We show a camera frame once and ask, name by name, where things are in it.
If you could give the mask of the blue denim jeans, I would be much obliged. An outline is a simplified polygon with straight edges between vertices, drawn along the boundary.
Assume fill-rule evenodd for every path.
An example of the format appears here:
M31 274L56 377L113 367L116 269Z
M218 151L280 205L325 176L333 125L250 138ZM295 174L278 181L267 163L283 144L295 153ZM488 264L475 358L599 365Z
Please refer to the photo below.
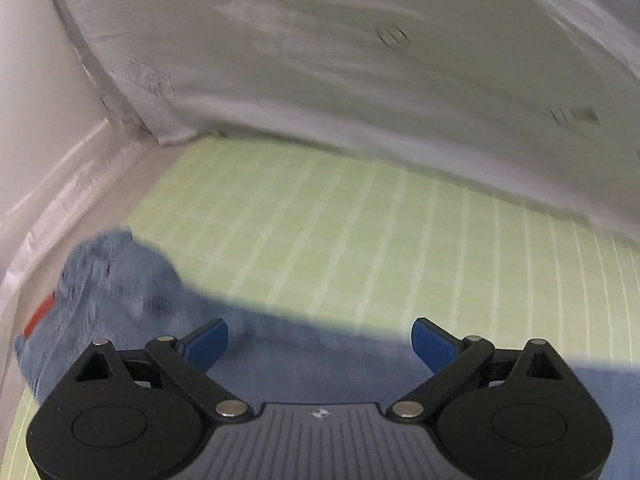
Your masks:
M126 231L79 245L15 339L43 479L634 479L639 377L426 318L406 342L187 288Z

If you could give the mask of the green grid cutting mat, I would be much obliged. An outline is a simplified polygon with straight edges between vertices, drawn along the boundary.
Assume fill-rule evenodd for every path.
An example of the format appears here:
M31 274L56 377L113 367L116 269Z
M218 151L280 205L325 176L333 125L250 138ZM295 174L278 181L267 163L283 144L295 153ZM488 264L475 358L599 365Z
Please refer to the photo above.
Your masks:
M153 148L25 283L20 330L73 247L125 229L213 296L311 322L405 337L426 316L503 348L548 339L606 370L610 479L639 474L639 246L576 214L372 158L205 138Z

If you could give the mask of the clear plastic bag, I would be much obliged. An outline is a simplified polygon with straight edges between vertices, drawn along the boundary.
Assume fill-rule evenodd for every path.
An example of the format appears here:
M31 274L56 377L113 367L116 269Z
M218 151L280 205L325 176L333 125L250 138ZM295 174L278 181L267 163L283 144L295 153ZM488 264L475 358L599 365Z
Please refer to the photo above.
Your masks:
M1 217L1 387L9 388L22 290L50 283L68 246L125 218L157 179L160 146L141 127L102 122Z

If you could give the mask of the white printed carrot sheet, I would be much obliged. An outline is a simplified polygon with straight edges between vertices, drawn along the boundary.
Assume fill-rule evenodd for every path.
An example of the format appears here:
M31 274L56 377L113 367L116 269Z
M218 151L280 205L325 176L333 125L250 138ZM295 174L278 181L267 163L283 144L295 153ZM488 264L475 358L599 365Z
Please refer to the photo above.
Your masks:
M639 235L639 0L56 0L163 144L263 133Z

